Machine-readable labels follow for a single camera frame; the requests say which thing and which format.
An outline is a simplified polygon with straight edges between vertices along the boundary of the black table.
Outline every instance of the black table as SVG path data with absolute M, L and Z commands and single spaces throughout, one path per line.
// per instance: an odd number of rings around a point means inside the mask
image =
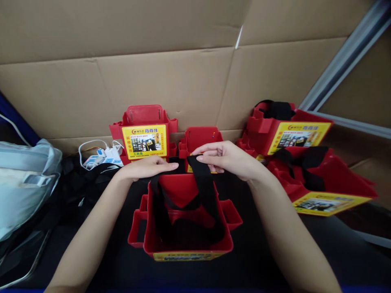
M 145 182 L 130 189 L 106 254 L 90 288 L 287 288 L 274 262 L 247 184 L 226 172 L 214 175 L 220 199 L 231 199 L 243 219 L 232 232 L 234 249 L 212 261 L 155 262 L 143 249 L 127 243 L 133 211 L 147 192 Z M 376 251 L 335 216 L 301 215 L 341 286 L 391 286 L 391 260 Z M 48 285 L 77 228 L 53 230 L 34 274 L 17 288 Z

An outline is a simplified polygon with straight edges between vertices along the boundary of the person's left hand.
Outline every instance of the person's left hand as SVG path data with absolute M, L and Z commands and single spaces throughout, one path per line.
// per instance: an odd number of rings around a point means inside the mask
M 152 177 L 156 174 L 177 169 L 178 163 L 167 163 L 159 156 L 151 156 L 125 165 L 116 176 L 137 181 L 140 178 Z

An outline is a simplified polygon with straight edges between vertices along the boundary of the light blue bag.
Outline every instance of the light blue bag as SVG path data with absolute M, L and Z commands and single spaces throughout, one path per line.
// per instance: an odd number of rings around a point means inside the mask
M 35 147 L 0 142 L 0 241 L 28 221 L 50 197 L 62 152 L 47 140 Z

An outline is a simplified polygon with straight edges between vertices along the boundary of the yellow label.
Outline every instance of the yellow label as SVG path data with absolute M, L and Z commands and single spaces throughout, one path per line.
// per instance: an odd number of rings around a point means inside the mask
M 193 173 L 193 168 L 190 166 L 189 163 L 187 164 L 187 172 L 188 173 Z
M 220 252 L 188 252 L 172 251 L 154 253 L 156 261 L 195 261 L 195 260 L 212 260 L 224 253 Z
M 301 214 L 331 216 L 371 200 L 369 197 L 311 191 L 293 203 Z
M 167 156 L 165 125 L 123 127 L 122 133 L 130 160 L 152 155 Z
M 315 147 L 330 128 L 329 122 L 281 122 L 268 155 L 284 147 Z
M 258 156 L 256 157 L 256 159 L 257 159 L 258 161 L 260 161 L 260 162 L 264 162 L 264 161 L 265 161 L 265 157 L 262 156 L 262 155 L 258 155 Z

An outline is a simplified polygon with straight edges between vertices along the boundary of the power strip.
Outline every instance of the power strip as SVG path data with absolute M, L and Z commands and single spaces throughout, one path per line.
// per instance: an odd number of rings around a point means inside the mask
M 122 147 L 120 145 L 113 145 L 112 148 L 107 147 L 106 149 L 98 149 L 97 155 L 91 155 L 83 164 L 88 169 L 93 169 L 94 167 L 103 164 L 103 163 L 112 163 L 120 167 L 123 166 L 121 158 L 119 155 L 122 153 Z

